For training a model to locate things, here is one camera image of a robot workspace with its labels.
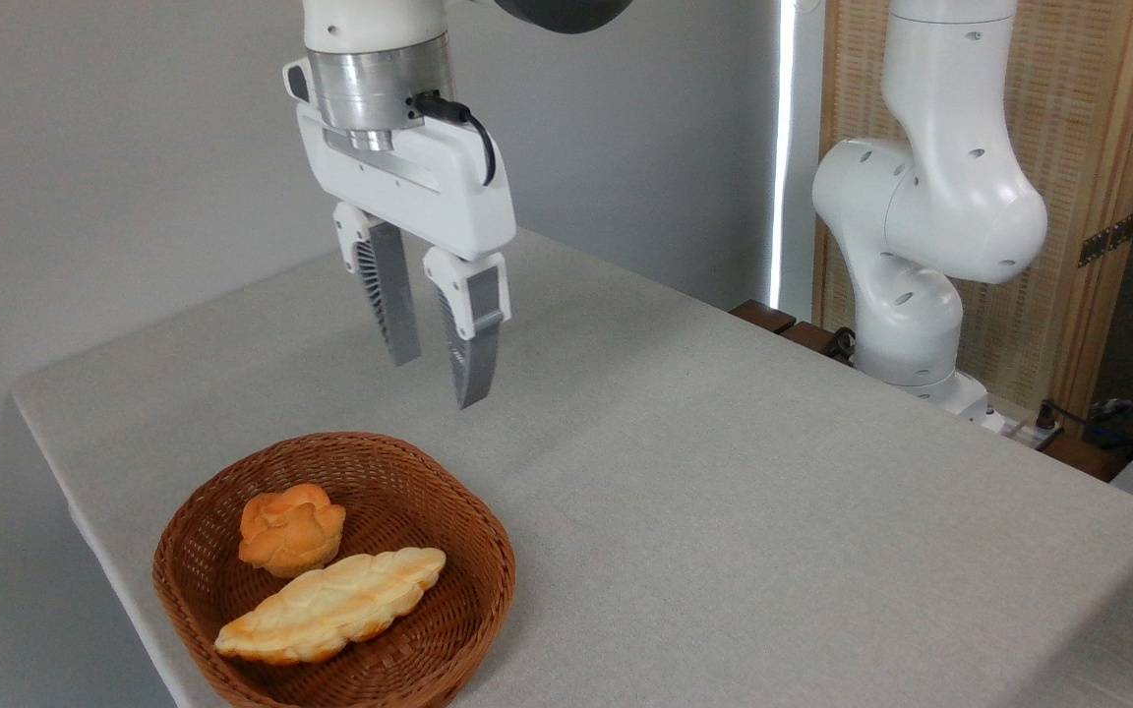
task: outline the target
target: white robotic arm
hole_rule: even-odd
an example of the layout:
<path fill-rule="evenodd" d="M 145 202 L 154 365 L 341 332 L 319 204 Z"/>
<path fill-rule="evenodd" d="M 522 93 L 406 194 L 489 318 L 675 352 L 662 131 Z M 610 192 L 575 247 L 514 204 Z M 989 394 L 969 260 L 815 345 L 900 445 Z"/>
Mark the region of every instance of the white robotic arm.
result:
<path fill-rule="evenodd" d="M 579 33 L 630 0 L 472 0 Z M 501 153 L 452 100 L 445 0 L 303 0 L 307 57 L 283 79 L 318 184 L 359 273 L 392 361 L 421 353 L 401 228 L 431 242 L 423 259 L 444 313 L 460 407 L 486 398 L 510 288 L 500 248 L 516 234 Z"/>
<path fill-rule="evenodd" d="M 857 138 L 816 174 L 816 210 L 846 259 L 855 367 L 981 421 L 986 390 L 956 372 L 953 278 L 1016 278 L 1042 247 L 1047 207 L 1003 118 L 1017 0 L 894 0 L 883 93 L 910 145 Z"/>

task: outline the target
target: electrical cable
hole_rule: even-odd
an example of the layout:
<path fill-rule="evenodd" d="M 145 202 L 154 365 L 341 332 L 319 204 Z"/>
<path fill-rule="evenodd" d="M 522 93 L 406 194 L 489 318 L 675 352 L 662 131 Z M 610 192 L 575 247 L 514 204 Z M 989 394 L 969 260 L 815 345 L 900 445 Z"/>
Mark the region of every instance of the electrical cable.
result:
<path fill-rule="evenodd" d="M 492 136 L 488 135 L 484 123 L 480 123 L 480 120 L 474 116 L 471 109 L 465 103 L 442 97 L 440 91 L 423 91 L 423 93 L 418 93 L 412 99 L 406 100 L 406 103 L 417 109 L 423 116 L 432 117 L 440 121 L 449 121 L 455 125 L 471 125 L 480 134 L 480 139 L 484 140 L 484 187 L 492 184 L 492 180 L 496 178 L 496 148 L 492 146 Z M 414 111 L 409 112 L 409 117 L 415 117 Z"/>
<path fill-rule="evenodd" d="M 474 116 L 468 116 L 466 121 L 472 126 L 480 134 L 480 139 L 484 140 L 484 162 L 487 165 L 487 173 L 484 176 L 484 187 L 492 184 L 492 179 L 496 178 L 496 150 L 492 147 L 492 137 L 487 134 L 484 123 Z"/>
<path fill-rule="evenodd" d="M 841 355 L 842 358 L 850 362 L 851 357 L 854 356 L 854 331 L 851 327 L 838 327 L 836 332 L 833 333 L 830 340 L 828 340 L 828 347 L 824 349 L 824 355 L 826 357 L 837 357 Z"/>
<path fill-rule="evenodd" d="M 1083 426 L 1084 428 L 1096 430 L 1097 434 L 1099 435 L 1104 435 L 1106 437 L 1110 437 L 1114 440 L 1119 440 L 1122 441 L 1122 443 L 1133 444 L 1133 436 L 1119 434 L 1119 432 L 1098 426 L 1096 425 L 1096 423 L 1089 421 L 1087 420 L 1087 418 L 1083 418 L 1082 416 L 1077 416 L 1077 413 L 1072 413 L 1070 411 L 1066 411 L 1065 408 L 1058 407 L 1051 399 L 1045 399 L 1043 403 L 1047 404 L 1047 407 L 1051 407 L 1053 411 L 1056 411 L 1062 416 L 1070 418 L 1070 420 L 1077 423 L 1077 425 Z"/>
<path fill-rule="evenodd" d="M 1090 409 L 1090 420 L 1092 421 L 1107 421 L 1111 418 L 1123 416 L 1124 413 L 1133 413 L 1133 400 L 1132 399 L 1107 399 L 1099 400 L 1097 403 L 1092 403 L 1092 409 Z"/>

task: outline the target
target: brown wicker basket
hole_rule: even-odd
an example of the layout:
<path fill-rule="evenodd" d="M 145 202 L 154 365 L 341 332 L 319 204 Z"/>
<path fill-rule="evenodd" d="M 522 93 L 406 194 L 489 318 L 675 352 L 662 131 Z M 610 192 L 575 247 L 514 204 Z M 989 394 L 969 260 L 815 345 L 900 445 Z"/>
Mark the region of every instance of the brown wicker basket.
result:
<path fill-rule="evenodd" d="M 314 483 L 347 510 L 338 558 L 435 547 L 449 556 L 421 604 L 381 637 L 297 667 L 225 659 L 216 632 L 287 583 L 238 560 L 256 494 Z M 513 551 L 485 503 L 404 441 L 358 432 L 272 444 L 195 489 L 160 538 L 153 581 L 198 668 L 239 707 L 448 705 L 471 680 L 513 599 Z"/>

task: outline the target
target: woven bamboo screen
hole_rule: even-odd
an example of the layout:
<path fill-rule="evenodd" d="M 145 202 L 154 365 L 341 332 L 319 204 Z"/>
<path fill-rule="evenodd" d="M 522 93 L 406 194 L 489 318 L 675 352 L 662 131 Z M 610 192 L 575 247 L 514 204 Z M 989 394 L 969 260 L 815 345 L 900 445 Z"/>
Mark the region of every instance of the woven bamboo screen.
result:
<path fill-rule="evenodd" d="M 881 99 L 887 0 L 828 5 L 823 152 L 840 139 L 903 139 Z M 1133 0 L 1022 0 L 1008 63 L 1008 130 L 1047 199 L 1042 254 L 998 287 L 957 281 L 959 367 L 998 398 L 1034 408 L 1092 396 L 1130 248 L 1077 265 L 1084 239 L 1133 212 Z M 817 234 L 816 317 L 853 322 L 845 262 Z"/>

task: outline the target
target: bread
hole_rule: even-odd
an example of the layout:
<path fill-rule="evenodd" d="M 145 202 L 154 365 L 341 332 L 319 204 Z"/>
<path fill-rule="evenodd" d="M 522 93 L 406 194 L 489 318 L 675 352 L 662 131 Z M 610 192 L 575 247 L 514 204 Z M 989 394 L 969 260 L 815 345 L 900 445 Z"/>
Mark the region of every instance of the bread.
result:
<path fill-rule="evenodd" d="M 275 665 L 324 662 L 347 642 L 374 639 L 408 615 L 443 568 L 437 548 L 350 555 L 301 574 L 225 624 L 216 651 Z"/>
<path fill-rule="evenodd" d="M 339 553 L 343 507 L 330 503 L 316 484 L 297 484 L 282 494 L 252 497 L 242 506 L 239 560 L 269 570 L 275 578 L 296 578 L 321 569 Z"/>

